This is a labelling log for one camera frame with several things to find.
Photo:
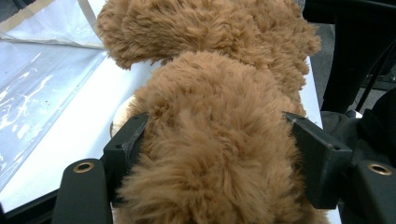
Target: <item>transparent plastic wrap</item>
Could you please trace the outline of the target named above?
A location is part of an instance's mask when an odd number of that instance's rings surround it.
[[[106,52],[7,41],[0,41],[0,52],[1,190]]]
[[[24,8],[0,23],[0,39],[103,47],[92,27],[105,0],[35,0],[30,5],[15,0],[14,3]]]

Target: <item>table surface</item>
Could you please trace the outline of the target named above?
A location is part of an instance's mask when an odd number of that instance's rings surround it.
[[[87,158],[100,158],[110,140],[109,127],[118,106],[144,85],[158,63],[133,64],[131,71],[105,59],[51,127],[36,149],[0,192],[5,212],[59,188],[64,168]],[[310,72],[301,91],[307,117],[321,127],[315,82]],[[341,223],[338,211],[331,223]]]

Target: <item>fluffy fur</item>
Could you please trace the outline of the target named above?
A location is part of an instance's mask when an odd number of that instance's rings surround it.
[[[327,223],[281,113],[319,50],[292,0],[109,0],[98,32],[123,68],[164,64],[125,111],[149,120],[119,223]]]

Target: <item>gray floor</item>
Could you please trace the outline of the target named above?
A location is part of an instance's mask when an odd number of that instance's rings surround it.
[[[329,79],[329,74],[332,68],[332,53],[334,49],[334,29],[333,25],[330,24],[317,24],[318,35],[322,39],[322,50],[316,55],[311,57],[312,70],[314,74],[314,80],[318,93],[319,106],[323,102],[323,93],[326,90],[327,80]],[[349,109],[355,109],[359,99],[361,98],[364,89],[361,89],[355,103]],[[365,101],[361,113],[363,113],[365,108],[372,108],[379,97],[381,97],[385,92],[372,90]]]

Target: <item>teddy bear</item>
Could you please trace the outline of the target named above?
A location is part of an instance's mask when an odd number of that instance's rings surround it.
[[[148,114],[117,223],[328,223],[282,114],[320,49],[294,0],[108,0],[97,32],[121,68],[162,62],[115,120]]]

